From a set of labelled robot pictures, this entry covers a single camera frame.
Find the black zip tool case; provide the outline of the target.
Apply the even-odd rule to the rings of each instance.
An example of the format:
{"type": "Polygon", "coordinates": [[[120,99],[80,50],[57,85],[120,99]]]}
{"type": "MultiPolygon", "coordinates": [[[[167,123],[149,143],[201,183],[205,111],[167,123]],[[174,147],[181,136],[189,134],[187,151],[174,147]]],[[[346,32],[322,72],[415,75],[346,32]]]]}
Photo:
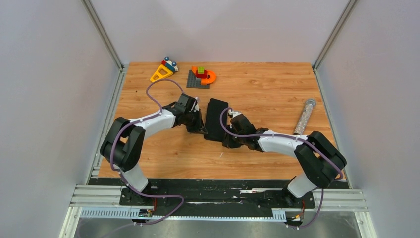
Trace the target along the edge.
{"type": "Polygon", "coordinates": [[[227,112],[222,113],[229,104],[215,98],[210,98],[206,110],[205,128],[207,134],[205,140],[223,142],[225,131],[223,129],[227,124],[227,112]]]}

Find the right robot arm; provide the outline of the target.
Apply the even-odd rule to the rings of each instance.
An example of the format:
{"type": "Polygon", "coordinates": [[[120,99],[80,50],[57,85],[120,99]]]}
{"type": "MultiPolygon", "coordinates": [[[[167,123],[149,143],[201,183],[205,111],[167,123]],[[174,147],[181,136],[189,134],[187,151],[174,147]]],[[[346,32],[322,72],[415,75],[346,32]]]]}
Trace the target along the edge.
{"type": "Polygon", "coordinates": [[[289,207],[302,202],[303,196],[317,188],[328,188],[343,178],[345,157],[319,131],[309,135],[277,133],[268,128],[256,129],[241,112],[227,109],[230,125],[221,122],[225,131],[223,146],[246,146],[259,152],[275,152],[295,157],[303,172],[293,177],[284,188],[283,200],[289,207]]]}

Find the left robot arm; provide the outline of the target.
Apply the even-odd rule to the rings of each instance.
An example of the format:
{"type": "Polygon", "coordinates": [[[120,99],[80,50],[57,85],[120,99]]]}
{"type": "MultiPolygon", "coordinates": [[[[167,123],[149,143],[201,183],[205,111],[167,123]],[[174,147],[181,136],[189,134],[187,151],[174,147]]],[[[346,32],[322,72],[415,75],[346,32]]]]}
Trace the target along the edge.
{"type": "Polygon", "coordinates": [[[111,125],[100,154],[133,190],[133,199],[140,205],[148,204],[152,192],[146,188],[148,179],[139,166],[144,140],[166,129],[185,126],[189,133],[206,134],[197,98],[181,94],[179,99],[160,107],[155,114],[138,119],[118,117],[111,125]]]}

